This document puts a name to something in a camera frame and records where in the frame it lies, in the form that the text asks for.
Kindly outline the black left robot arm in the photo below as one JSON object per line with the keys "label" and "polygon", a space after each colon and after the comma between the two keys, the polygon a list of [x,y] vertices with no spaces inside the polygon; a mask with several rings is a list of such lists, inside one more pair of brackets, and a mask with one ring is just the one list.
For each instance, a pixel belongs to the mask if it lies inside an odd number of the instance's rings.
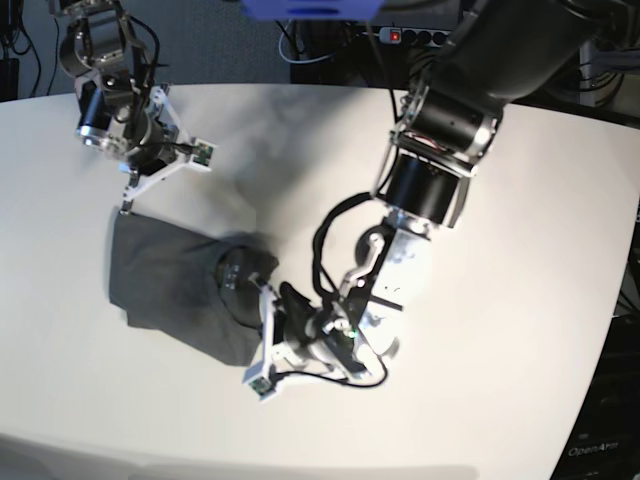
{"label": "black left robot arm", "polygon": [[[433,227],[452,227],[487,156],[505,107],[543,87],[579,48],[607,29],[620,1],[477,1],[402,106],[379,176],[337,204],[312,240],[313,305],[291,284],[260,292],[262,357],[244,381],[257,393],[306,376],[355,388],[388,377],[397,324],[423,289]],[[323,265],[334,220],[369,201],[388,210],[365,231],[339,284]]]}

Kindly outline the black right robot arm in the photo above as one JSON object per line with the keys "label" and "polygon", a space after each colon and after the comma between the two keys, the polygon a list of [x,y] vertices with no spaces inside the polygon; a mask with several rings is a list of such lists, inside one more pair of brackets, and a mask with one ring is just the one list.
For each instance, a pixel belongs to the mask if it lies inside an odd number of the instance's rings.
{"label": "black right robot arm", "polygon": [[177,171],[207,169],[212,148],[189,135],[156,82],[160,41],[118,1],[51,1],[50,14],[69,24],[59,48],[62,70],[74,81],[80,118],[76,137],[116,161],[128,175],[121,213]]}

